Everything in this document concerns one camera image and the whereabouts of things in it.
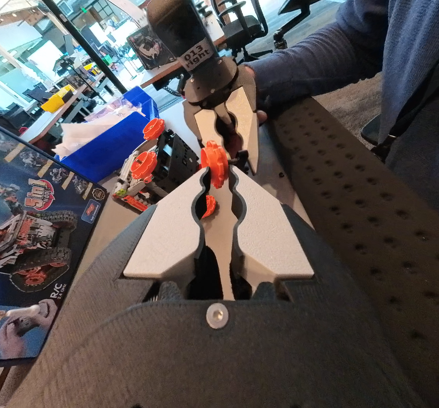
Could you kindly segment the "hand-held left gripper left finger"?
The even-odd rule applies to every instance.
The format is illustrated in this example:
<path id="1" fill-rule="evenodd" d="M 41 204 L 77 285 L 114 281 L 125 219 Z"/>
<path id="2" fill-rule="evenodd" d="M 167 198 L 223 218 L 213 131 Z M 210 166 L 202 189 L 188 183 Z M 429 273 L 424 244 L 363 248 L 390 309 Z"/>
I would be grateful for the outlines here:
<path id="1" fill-rule="evenodd" d="M 190 299 L 210 298 L 206 213 L 210 169 L 204 168 L 160 200 L 124 270 L 124 279 L 172 281 Z"/>

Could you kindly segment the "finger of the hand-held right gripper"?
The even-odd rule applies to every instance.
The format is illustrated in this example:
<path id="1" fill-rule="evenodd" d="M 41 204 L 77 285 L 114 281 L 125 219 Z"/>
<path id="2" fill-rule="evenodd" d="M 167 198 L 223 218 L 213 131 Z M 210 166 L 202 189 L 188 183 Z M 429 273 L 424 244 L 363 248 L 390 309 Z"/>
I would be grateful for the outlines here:
<path id="1" fill-rule="evenodd" d="M 214 109 L 201 109 L 195 114 L 195 122 L 200 133 L 201 147 L 206 147 L 207 142 L 214 141 L 225 148 L 229 140 L 231 124 L 230 119 L 221 117 Z"/>
<path id="2" fill-rule="evenodd" d="M 234 121 L 234 130 L 240 139 L 239 151 L 248 153 L 250 171 L 256 175 L 259 166 L 259 120 L 244 88 L 238 88 L 230 94 L 225 108 Z"/>

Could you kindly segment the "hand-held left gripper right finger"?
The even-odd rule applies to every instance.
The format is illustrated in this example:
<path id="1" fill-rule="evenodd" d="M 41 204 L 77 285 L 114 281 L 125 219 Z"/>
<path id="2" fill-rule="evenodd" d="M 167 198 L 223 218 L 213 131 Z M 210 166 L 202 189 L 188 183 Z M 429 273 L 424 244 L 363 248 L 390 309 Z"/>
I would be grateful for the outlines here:
<path id="1" fill-rule="evenodd" d="M 233 227 L 231 271 L 250 286 L 311 279 L 314 270 L 281 202 L 237 167 L 229 168 Z"/>

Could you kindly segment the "black axle connector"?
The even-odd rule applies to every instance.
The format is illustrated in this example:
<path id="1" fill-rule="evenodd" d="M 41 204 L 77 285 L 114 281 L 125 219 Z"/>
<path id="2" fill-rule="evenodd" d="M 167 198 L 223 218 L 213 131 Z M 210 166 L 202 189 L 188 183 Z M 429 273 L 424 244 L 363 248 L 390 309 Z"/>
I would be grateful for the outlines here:
<path id="1" fill-rule="evenodd" d="M 244 150 L 238 151 L 235 158 L 228 160 L 228 164 L 229 166 L 237 167 L 243 173 L 248 175 L 249 173 L 249 166 L 247 165 L 248 158 L 249 158 L 248 151 L 244 151 Z"/>

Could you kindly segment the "orange toy wheel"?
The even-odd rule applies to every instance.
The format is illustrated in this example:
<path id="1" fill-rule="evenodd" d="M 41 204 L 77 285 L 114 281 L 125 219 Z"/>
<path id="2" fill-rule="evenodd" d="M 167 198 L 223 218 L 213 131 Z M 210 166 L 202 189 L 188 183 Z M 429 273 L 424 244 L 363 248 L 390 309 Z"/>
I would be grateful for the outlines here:
<path id="1" fill-rule="evenodd" d="M 209 167 L 211 184 L 220 189 L 228 179 L 229 163 L 226 150 L 215 141 L 208 141 L 201 149 L 201 168 Z"/>

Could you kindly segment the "black grey building block vehicle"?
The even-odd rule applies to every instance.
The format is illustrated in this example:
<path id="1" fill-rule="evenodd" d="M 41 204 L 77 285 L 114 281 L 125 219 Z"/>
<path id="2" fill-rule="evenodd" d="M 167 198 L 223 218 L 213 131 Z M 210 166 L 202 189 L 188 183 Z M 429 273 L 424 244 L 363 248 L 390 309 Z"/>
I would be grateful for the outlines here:
<path id="1" fill-rule="evenodd" d="M 143 130 L 144 142 L 124 161 L 112 199 L 139 212 L 146 211 L 199 169 L 196 153 L 167 129 L 165 121 L 152 119 Z"/>

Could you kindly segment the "dark product box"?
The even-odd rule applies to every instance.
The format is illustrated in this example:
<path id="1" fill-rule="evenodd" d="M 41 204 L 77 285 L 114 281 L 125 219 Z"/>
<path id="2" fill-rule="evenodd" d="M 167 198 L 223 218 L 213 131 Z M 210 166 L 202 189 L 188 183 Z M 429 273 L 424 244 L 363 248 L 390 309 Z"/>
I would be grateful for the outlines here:
<path id="1" fill-rule="evenodd" d="M 176 61 L 148 24 L 130 34 L 127 42 L 145 70 L 160 68 Z"/>

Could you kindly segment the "wooden desk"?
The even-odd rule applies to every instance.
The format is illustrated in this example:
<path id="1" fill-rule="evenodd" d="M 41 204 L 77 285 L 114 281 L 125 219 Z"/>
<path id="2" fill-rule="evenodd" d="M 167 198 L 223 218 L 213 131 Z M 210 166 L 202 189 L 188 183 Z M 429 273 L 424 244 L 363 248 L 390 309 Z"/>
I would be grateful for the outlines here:
<path id="1" fill-rule="evenodd" d="M 144 74 L 143 82 L 140 84 L 141 88 L 145 88 L 161 79 L 167 78 L 171 73 L 183 69 L 184 72 L 193 74 L 201 64 L 207 60 L 218 57 L 217 47 L 226 41 L 226 36 L 215 38 L 209 33 L 206 36 L 201 36 L 201 41 L 196 42 L 192 47 L 185 48 L 186 52 L 181 54 L 177 59 L 169 64 L 148 70 Z"/>

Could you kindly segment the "black perforated mat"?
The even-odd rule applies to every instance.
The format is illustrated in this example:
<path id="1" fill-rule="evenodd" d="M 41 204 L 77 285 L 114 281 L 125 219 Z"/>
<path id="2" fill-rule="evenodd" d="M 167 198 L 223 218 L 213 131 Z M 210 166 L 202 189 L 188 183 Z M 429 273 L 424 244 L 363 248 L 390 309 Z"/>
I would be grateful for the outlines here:
<path id="1" fill-rule="evenodd" d="M 268 131 L 315 230 L 369 296 L 425 404 L 439 401 L 438 213 L 313 98 Z"/>

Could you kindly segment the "blue plastic bin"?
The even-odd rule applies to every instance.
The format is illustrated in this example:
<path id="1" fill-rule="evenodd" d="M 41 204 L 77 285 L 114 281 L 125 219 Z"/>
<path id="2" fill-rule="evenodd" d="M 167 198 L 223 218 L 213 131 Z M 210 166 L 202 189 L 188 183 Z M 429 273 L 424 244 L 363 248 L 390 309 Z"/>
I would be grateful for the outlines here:
<path id="1" fill-rule="evenodd" d="M 55 159 L 92 182 L 99 182 L 122 167 L 124 161 L 144 141 L 143 130 L 159 117 L 156 102 L 143 88 L 136 86 L 123 94 L 135 110 L 100 135 L 61 158 Z"/>

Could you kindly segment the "black metal pole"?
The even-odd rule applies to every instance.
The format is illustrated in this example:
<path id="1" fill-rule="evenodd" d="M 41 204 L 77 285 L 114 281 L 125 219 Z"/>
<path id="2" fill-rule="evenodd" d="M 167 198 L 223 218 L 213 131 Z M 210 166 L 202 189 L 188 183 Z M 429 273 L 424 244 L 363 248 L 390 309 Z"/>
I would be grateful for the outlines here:
<path id="1" fill-rule="evenodd" d="M 111 83 L 118 89 L 122 94 L 127 92 L 122 82 L 116 77 L 109 66 L 102 60 L 101 56 L 96 50 L 93 49 L 90 43 L 83 37 L 77 27 L 65 16 L 62 10 L 53 0 L 41 0 L 44 5 L 52 12 L 53 15 L 62 23 L 69 34 L 80 44 L 82 48 L 86 51 L 92 61 L 99 67 L 99 69 L 104 73 L 104 75 L 111 81 Z"/>

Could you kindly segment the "white plastic bag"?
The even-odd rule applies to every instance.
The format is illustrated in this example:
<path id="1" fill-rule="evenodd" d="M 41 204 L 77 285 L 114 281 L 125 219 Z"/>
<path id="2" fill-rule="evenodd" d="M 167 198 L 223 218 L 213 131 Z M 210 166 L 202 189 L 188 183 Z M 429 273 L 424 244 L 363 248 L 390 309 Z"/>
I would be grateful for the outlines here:
<path id="1" fill-rule="evenodd" d="M 113 127 L 115 124 L 110 123 L 63 123 L 62 127 L 62 141 L 56 145 L 52 151 L 61 159 L 69 156 L 81 147 L 88 144 L 100 134 Z"/>

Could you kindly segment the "dark blue toy kit box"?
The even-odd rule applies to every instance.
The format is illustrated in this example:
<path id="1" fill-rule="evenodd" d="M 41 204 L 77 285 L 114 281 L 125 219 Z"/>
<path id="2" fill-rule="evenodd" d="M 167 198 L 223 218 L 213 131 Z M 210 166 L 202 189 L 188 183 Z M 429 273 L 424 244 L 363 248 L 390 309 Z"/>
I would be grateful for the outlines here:
<path id="1" fill-rule="evenodd" d="M 107 198 L 102 186 L 1 128 L 1 367 L 41 353 Z"/>

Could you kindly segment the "yellow storage bin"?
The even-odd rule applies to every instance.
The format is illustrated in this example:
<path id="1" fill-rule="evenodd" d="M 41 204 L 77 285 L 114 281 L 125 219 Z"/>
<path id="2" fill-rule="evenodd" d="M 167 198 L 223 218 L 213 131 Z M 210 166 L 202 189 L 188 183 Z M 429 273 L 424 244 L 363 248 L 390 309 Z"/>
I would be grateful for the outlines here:
<path id="1" fill-rule="evenodd" d="M 75 91 L 76 89 L 68 84 L 53 94 L 45 103 L 41 104 L 40 108 L 45 112 L 53 114 L 73 96 Z"/>

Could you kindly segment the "person's clothed body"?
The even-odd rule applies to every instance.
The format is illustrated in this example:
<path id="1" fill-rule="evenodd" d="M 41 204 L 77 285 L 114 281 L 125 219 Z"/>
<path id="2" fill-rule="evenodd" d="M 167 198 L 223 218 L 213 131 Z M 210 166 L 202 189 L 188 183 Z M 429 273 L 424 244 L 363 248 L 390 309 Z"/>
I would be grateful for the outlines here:
<path id="1" fill-rule="evenodd" d="M 389 0 L 378 143 L 386 165 L 438 211 L 438 0 Z"/>

